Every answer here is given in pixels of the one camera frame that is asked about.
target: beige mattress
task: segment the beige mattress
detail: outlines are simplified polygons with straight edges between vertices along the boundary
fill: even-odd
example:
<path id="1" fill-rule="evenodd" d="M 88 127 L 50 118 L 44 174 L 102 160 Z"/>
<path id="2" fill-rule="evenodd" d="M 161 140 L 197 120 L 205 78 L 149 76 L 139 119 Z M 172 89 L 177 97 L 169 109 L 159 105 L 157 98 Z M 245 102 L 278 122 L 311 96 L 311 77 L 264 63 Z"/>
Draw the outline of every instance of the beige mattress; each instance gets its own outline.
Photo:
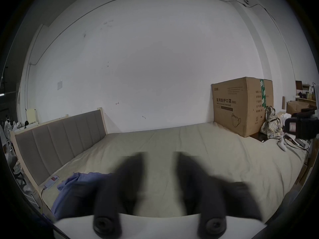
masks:
<path id="1" fill-rule="evenodd" d="M 306 154 L 292 148 L 284 152 L 274 139 L 261 143 L 251 137 L 243 138 L 215 122 L 112 133 L 54 173 L 60 179 L 44 190 L 43 200 L 51 208 L 59 194 L 57 185 L 74 172 L 110 173 L 123 157 L 138 151 L 148 152 L 144 199 L 137 208 L 138 216 L 184 215 L 177 198 L 173 152 L 185 151 L 197 156 L 209 174 L 247 182 L 264 221 L 274 214 L 293 186 Z"/>

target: white cloth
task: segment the white cloth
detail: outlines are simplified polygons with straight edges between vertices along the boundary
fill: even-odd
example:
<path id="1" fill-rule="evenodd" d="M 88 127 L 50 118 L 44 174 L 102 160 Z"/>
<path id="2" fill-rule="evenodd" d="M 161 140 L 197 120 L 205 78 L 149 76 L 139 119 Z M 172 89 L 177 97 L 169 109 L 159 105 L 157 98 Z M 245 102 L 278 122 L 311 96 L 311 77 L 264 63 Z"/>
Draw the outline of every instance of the white cloth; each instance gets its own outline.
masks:
<path id="1" fill-rule="evenodd" d="M 291 114 L 287 114 L 287 113 L 286 114 L 281 114 L 279 118 L 281 120 L 282 125 L 284 126 L 286 119 L 291 118 Z"/>

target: wall socket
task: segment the wall socket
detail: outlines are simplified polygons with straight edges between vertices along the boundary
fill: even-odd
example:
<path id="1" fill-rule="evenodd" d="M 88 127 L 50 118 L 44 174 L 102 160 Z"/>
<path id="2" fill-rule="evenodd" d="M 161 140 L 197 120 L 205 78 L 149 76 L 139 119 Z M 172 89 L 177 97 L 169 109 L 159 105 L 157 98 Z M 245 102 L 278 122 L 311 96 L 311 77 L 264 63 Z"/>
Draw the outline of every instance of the wall socket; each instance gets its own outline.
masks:
<path id="1" fill-rule="evenodd" d="M 58 82 L 58 90 L 62 88 L 62 81 Z"/>

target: upholstered headboard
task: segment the upholstered headboard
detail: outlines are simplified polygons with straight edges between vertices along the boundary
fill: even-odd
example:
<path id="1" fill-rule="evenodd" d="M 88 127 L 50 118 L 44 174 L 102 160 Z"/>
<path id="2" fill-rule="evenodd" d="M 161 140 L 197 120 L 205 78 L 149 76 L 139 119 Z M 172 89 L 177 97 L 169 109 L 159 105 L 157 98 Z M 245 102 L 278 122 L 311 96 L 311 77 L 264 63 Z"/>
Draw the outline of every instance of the upholstered headboard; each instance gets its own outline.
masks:
<path id="1" fill-rule="evenodd" d="M 26 175 L 29 177 L 30 173 L 32 180 L 40 185 L 106 134 L 102 109 L 99 108 L 13 133 L 11 140 L 23 170 L 27 170 Z"/>

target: cardboard box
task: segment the cardboard box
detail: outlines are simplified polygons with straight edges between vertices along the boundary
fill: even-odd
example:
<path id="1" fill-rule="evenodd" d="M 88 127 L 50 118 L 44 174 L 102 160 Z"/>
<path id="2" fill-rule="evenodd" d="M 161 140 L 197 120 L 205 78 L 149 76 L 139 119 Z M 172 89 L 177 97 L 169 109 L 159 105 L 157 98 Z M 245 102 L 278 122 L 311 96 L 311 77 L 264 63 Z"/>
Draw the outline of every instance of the cardboard box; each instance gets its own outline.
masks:
<path id="1" fill-rule="evenodd" d="M 288 114 L 294 114 L 301 112 L 301 109 L 309 108 L 309 104 L 305 102 L 299 102 L 299 101 L 289 101 L 287 102 L 287 113 Z"/>
<path id="2" fill-rule="evenodd" d="M 274 105 L 272 81 L 244 77 L 212 84 L 214 121 L 248 137 L 260 131 L 265 107 Z"/>

